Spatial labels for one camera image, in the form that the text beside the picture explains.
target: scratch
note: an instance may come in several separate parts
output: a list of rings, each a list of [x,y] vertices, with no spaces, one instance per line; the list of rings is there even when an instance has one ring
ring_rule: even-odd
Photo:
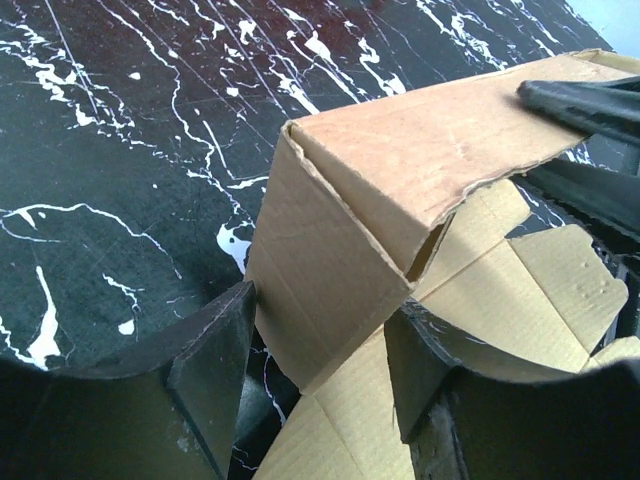
[[[55,24],[56,28],[58,29],[58,33],[60,34],[60,38],[62,39],[62,43],[64,45],[64,48],[67,51],[67,53],[69,54],[69,58],[71,59],[71,62],[73,62],[73,68],[76,70],[76,74],[78,75],[78,78],[80,79],[80,82],[82,82],[82,86],[84,87],[85,92],[87,92],[87,96],[89,97],[89,102],[91,102],[91,107],[93,108],[93,111],[96,114],[96,117],[99,117],[98,108],[96,107],[96,104],[93,101],[93,97],[92,97],[92,95],[90,93],[90,90],[89,90],[89,87],[87,86],[87,83],[84,81],[83,72],[78,68],[78,63],[76,62],[76,59],[73,57],[73,54],[71,53],[71,49],[69,48],[69,44],[67,43],[67,39],[64,38],[64,34],[62,33],[62,29],[60,28],[60,24],[58,23],[58,19],[56,18],[56,14],[53,13],[53,8],[51,8],[51,4],[49,3],[49,0],[44,0],[44,3],[47,4],[47,8],[49,9],[49,13],[51,13],[51,18],[53,19],[53,23]]]

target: black plastic piece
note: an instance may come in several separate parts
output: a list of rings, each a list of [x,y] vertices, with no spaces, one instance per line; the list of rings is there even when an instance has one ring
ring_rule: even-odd
[[[403,308],[385,324],[385,336],[398,424],[417,479],[640,478],[640,361],[556,379],[546,372],[533,383],[500,379],[492,347],[469,338],[452,355],[460,331],[431,326],[440,320],[416,305]],[[474,354],[465,351],[482,348],[496,378],[466,368]],[[467,358],[459,362],[460,354]]]
[[[640,276],[640,177],[554,159],[512,179],[574,219]]]
[[[587,133],[640,146],[640,76],[613,82],[526,81],[524,105]]]
[[[84,370],[0,364],[0,478],[226,478],[252,283]]]

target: black curved object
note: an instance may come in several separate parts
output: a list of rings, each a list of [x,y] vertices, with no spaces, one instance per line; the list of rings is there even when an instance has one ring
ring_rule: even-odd
[[[524,383],[514,372],[531,378],[531,364],[507,364],[469,340],[456,358],[459,331],[444,332],[422,310],[405,305],[385,324],[398,425],[417,479],[640,478],[639,360],[583,375],[541,370],[540,381]],[[487,365],[493,378],[479,373]],[[505,368],[511,380],[500,378]]]
[[[0,365],[0,477],[226,478],[256,294],[196,314],[87,369]]]

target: table surface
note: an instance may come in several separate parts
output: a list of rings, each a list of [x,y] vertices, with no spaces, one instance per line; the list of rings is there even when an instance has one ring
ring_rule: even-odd
[[[0,356],[92,364],[241,280],[286,119],[592,47],[556,0],[0,2]],[[232,478],[296,400],[256,335]]]

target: cardboard fold crease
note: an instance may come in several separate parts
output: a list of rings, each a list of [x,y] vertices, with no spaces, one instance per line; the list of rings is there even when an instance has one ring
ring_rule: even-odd
[[[524,80],[610,81],[588,50],[288,122],[251,247],[256,326],[303,397],[256,478],[414,478],[381,326],[409,296],[482,375],[538,382],[640,355],[594,348],[626,300],[575,226],[507,239],[530,214],[506,179],[584,139],[520,108]]]

